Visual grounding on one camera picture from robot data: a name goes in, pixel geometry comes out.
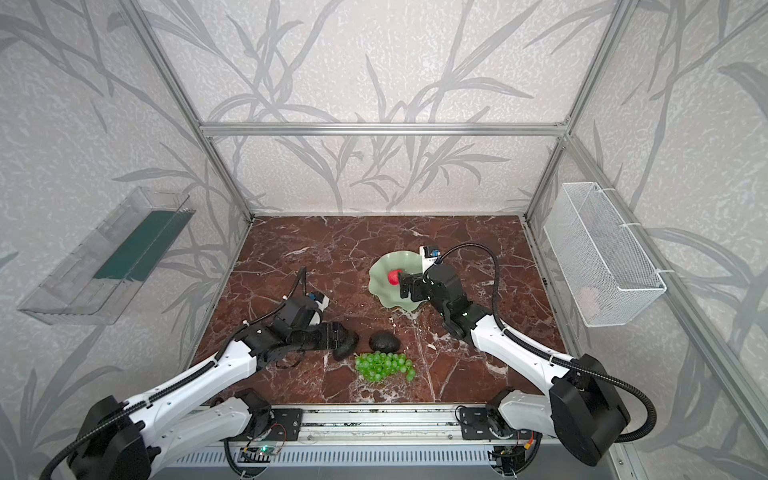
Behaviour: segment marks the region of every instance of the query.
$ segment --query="vent grille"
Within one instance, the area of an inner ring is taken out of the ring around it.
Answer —
[[[234,458],[238,458],[239,450],[232,449]],[[265,459],[270,467],[490,464],[488,447],[483,445],[287,446],[276,457]],[[227,460],[221,447],[206,447],[169,466],[227,466]]]

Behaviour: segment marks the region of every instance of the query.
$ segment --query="green grapes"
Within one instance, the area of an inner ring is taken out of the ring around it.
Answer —
[[[355,356],[355,370],[366,382],[384,382],[388,377],[405,373],[408,383],[416,378],[413,361],[405,353],[362,353]]]

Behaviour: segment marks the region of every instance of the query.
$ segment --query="wallpaper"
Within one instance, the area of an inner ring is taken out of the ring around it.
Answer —
[[[531,228],[567,319],[566,329],[581,353],[589,353],[609,374],[636,386],[654,402],[658,423],[634,442],[649,480],[768,478],[768,458],[691,345],[662,296],[625,326],[588,329],[571,296],[543,224],[564,182],[586,181],[568,152],[545,187],[531,216]],[[644,407],[620,394],[632,415],[630,429],[645,420]]]
[[[553,137],[222,137],[254,212],[519,214]]]
[[[614,0],[141,0],[203,121],[555,122]]]
[[[578,137],[768,394],[768,2],[638,10]]]
[[[0,5],[0,471],[37,477],[93,402],[186,366],[247,224],[140,45],[92,0]],[[118,321],[16,310],[136,186],[197,211]]]

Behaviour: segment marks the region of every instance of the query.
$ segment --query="metal bracket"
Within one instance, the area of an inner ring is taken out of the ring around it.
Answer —
[[[498,440],[488,424],[488,410],[485,407],[463,407],[457,411],[464,440]]]
[[[275,415],[275,425],[282,425],[285,428],[285,432],[276,426],[264,440],[295,442],[299,438],[301,417],[304,411],[302,409],[272,409],[272,413]]]

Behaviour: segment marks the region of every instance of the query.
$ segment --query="white wire basket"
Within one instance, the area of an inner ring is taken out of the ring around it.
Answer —
[[[667,285],[595,182],[562,184],[544,232],[586,326],[626,325]]]

